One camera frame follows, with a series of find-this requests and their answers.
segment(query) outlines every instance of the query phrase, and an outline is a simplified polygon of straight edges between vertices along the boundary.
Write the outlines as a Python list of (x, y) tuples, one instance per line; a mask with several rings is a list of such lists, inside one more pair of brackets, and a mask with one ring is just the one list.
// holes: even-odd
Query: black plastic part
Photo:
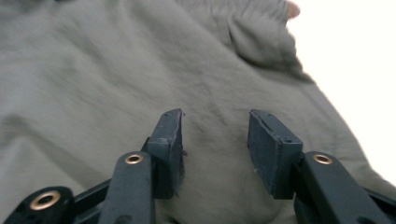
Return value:
[[(322, 152), (307, 152), (301, 162), (301, 172), (307, 190), (315, 200), (315, 204), (310, 205), (318, 210), (319, 223), (390, 223), (335, 157)], [(301, 213), (302, 207), (295, 209), (296, 213)], [(304, 216), (297, 216), (299, 223), (312, 223), (301, 217)]]
[(75, 218), (73, 224), (96, 224), (102, 212), (101, 207), (95, 206)]
[(299, 224), (320, 224), (318, 209), (302, 201), (298, 195), (294, 199), (294, 211)]
[(372, 190), (365, 189), (378, 207), (387, 215), (391, 223), (396, 224), (396, 201)]
[(294, 163), (291, 167), (290, 184), (296, 193), (295, 200), (301, 201), (301, 205), (315, 204), (315, 199), (312, 198), (311, 192), (304, 181), (304, 174), (299, 164)]
[(111, 179), (84, 191), (75, 197), (75, 214), (92, 209), (105, 200)]
[(65, 187), (49, 187), (36, 191), (24, 199), (8, 217), (5, 224), (68, 224), (73, 222), (73, 193)]
[(148, 153), (136, 151), (121, 156), (107, 191), (99, 223), (154, 223), (151, 178), (151, 158)]
[(162, 114), (144, 149), (155, 163), (153, 185), (156, 199), (172, 198), (184, 177), (181, 117), (181, 109)]
[(255, 168), (275, 199), (292, 199), (291, 166), (302, 155), (303, 143), (274, 115), (251, 110), (247, 147)]

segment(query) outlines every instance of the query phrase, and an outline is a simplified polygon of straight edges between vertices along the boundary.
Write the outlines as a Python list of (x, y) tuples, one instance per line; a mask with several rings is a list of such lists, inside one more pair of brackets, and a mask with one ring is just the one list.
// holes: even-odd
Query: wrinkled fabric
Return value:
[(75, 194), (182, 108), (186, 174), (157, 223), (296, 223), (248, 154), (248, 111), (282, 120), (396, 198), (304, 74), (284, 1), (5, 1), (0, 7), (0, 220), (30, 193)]

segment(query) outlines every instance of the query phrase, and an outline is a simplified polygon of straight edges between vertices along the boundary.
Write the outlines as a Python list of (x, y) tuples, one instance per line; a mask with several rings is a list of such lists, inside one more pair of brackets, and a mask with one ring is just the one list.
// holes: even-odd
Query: brass insert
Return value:
[(137, 164), (143, 160), (142, 156), (139, 155), (131, 155), (125, 159), (125, 162), (128, 164)]
[(323, 156), (323, 155), (319, 155), (319, 154), (314, 156), (314, 160), (319, 163), (326, 164), (326, 165), (332, 164), (332, 159), (330, 159), (327, 156)]
[(48, 191), (38, 195), (31, 203), (30, 208), (33, 210), (43, 210), (53, 206), (61, 199), (61, 194), (56, 191)]

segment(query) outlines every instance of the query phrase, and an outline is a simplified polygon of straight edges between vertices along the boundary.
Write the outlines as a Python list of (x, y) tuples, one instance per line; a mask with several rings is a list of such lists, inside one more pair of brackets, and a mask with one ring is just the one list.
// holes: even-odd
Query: white background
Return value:
[(396, 186), (396, 0), (294, 0), (297, 55)]

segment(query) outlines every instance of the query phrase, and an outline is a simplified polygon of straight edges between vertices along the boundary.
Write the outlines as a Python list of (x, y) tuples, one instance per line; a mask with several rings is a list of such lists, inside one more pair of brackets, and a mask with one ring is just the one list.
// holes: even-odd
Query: olive green fabric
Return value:
[(110, 178), (174, 108), (186, 114), (186, 176), (178, 197), (157, 201), (157, 223), (296, 223), (292, 202), (273, 200), (254, 171), (252, 108), (396, 198), (302, 72), (283, 1), (1, 4), (0, 220), (38, 189), (78, 194)]

